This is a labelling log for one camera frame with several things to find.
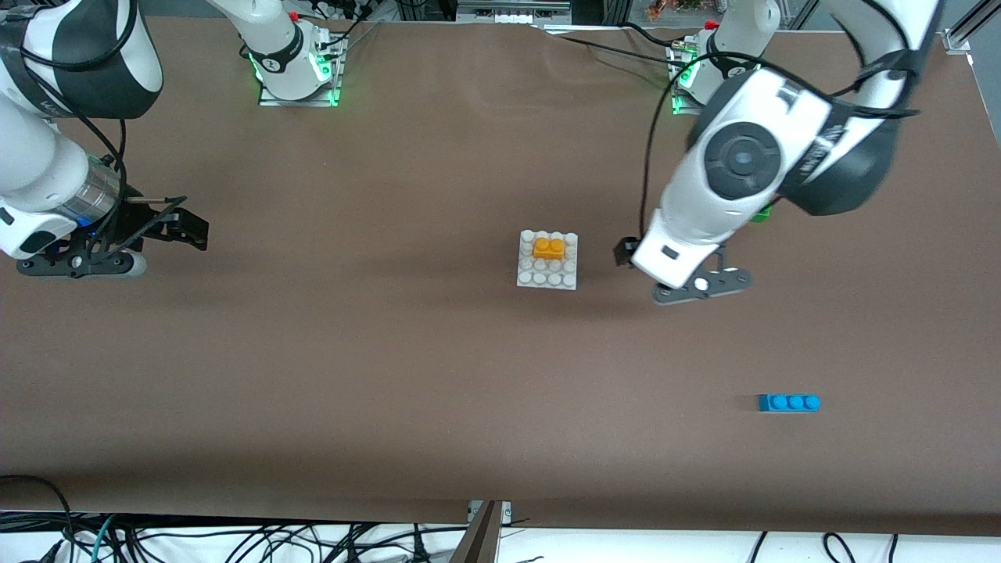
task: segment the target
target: lego brick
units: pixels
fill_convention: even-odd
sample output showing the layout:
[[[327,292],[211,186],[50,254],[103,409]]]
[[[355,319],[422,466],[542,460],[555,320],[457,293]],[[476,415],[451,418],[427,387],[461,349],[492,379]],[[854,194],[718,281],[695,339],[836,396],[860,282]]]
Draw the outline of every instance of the lego brick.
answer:
[[[564,259],[563,238],[550,238],[548,236],[536,236],[536,245],[532,248],[532,255],[537,258],[547,260]]]
[[[816,413],[820,397],[816,395],[759,395],[758,410],[762,413]]]
[[[562,251],[555,250],[554,245]],[[578,236],[573,232],[523,230],[518,249],[518,287],[577,290],[578,245]],[[540,248],[544,251],[543,256],[562,254],[563,257],[536,257]]]

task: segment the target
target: brown paper sheet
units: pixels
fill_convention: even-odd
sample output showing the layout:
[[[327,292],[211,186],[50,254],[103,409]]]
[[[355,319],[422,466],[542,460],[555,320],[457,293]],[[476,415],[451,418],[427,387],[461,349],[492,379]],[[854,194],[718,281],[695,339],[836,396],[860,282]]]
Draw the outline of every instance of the brown paper sheet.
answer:
[[[0,268],[5,472],[106,512],[461,521],[504,498],[541,526],[999,532],[1001,163],[962,57],[934,50],[870,203],[780,205],[731,244],[752,291],[662,309],[612,257],[656,65],[385,25],[340,107],[259,108],[224,20],[149,23],[166,86],[129,178],[189,195],[210,248],[151,241],[135,282]],[[836,34],[768,55],[827,90],[856,70]],[[663,119],[652,201],[691,123]],[[580,234],[578,291],[515,286],[524,228]]]

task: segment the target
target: robotic arm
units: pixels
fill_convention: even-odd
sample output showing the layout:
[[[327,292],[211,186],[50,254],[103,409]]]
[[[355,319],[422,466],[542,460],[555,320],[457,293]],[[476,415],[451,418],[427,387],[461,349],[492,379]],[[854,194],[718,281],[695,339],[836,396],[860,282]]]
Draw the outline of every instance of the robotic arm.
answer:
[[[774,29],[760,23],[770,21],[769,14],[777,17],[774,4],[735,2],[734,9],[747,9],[728,12],[715,34],[700,33],[699,52],[722,50],[719,37],[735,43],[742,33],[767,42]],[[856,106],[906,108],[925,66],[940,1],[829,0],[829,6],[863,65],[853,103],[822,98],[743,61],[705,60],[687,80],[682,76],[680,89],[697,101],[715,90],[642,242],[629,248],[632,263],[661,285],[655,288],[659,303],[658,295],[673,302],[674,290],[711,297],[712,280],[693,273],[776,196],[812,215],[843,213],[862,205],[886,176],[900,120],[863,114]],[[747,37],[743,42],[764,45]],[[731,77],[724,81],[724,74]],[[628,240],[621,244],[629,247]]]
[[[296,100],[331,79],[317,60],[328,33],[293,22],[280,0],[209,3],[236,26],[273,96]],[[84,151],[48,121],[140,117],[162,85],[138,0],[0,13],[0,249],[19,260],[19,271],[135,276],[145,269],[143,237],[207,247],[208,223],[178,207],[183,198],[142,197],[120,161]],[[150,203],[167,207],[157,212]]]

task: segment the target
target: orange lego brick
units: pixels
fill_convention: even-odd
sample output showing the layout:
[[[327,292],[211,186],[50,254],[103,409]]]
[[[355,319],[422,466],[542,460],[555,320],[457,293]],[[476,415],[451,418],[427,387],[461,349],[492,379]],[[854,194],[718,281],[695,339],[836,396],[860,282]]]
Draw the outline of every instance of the orange lego brick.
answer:
[[[548,260],[562,260],[564,259],[564,241],[557,239],[549,239],[544,236],[536,238],[536,244],[532,248],[533,257],[543,258]]]

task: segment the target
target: white floor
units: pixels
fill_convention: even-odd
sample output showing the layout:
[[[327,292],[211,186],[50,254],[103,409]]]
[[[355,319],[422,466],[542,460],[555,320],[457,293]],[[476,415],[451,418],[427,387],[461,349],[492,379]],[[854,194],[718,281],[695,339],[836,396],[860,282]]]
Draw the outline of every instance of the white floor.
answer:
[[[183,528],[169,530],[181,534],[215,532],[223,528]],[[346,532],[346,526],[318,526],[323,541],[336,542]],[[379,526],[358,543],[412,530],[409,524]],[[497,563],[523,563],[543,556],[540,563],[747,563],[758,538],[756,532],[679,532],[628,530],[561,530],[506,529],[500,541]],[[769,533],[758,563],[826,563],[820,533]],[[245,536],[231,535],[203,539],[153,538],[144,545],[166,563],[222,563],[230,551]],[[424,535],[428,553],[452,549],[460,532]],[[890,537],[877,534],[842,534],[855,555],[856,563],[887,561]],[[59,539],[57,533],[36,532],[0,534],[0,563],[37,561]],[[400,540],[403,548],[412,541]],[[243,559],[244,563],[261,560],[264,548],[259,547]],[[839,549],[835,555],[841,563],[850,563]],[[56,561],[68,560],[68,547],[63,546]],[[76,561],[87,563],[89,558],[77,550]],[[401,549],[372,550],[362,556],[366,563],[398,562],[407,553]],[[313,550],[315,562],[322,558]],[[310,555],[303,549],[283,546],[274,554],[274,563],[309,563]],[[895,563],[998,563],[1001,562],[1001,538],[901,536]]]

